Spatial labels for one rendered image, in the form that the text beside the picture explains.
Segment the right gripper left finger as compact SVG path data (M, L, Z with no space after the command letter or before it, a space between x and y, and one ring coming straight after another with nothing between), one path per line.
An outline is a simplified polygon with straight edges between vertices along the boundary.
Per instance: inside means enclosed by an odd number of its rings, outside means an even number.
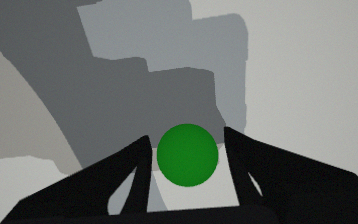
M117 153L19 200L0 223L109 215L110 197L134 169L131 189L120 214L147 212L152 154L149 136L145 135Z

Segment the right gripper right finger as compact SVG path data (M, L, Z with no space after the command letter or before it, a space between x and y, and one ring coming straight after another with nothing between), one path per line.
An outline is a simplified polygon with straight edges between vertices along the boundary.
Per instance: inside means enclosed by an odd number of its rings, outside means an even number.
M224 127L224 143L239 206L265 206L279 224L358 224L355 173L254 140L230 127Z

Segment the green ball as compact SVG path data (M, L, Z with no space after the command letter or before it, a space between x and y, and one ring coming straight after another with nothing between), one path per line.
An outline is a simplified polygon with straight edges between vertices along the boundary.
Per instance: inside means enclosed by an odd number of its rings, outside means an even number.
M193 187L204 183L214 173L218 148L204 128L180 124L162 136L157 147L157 163L170 182Z

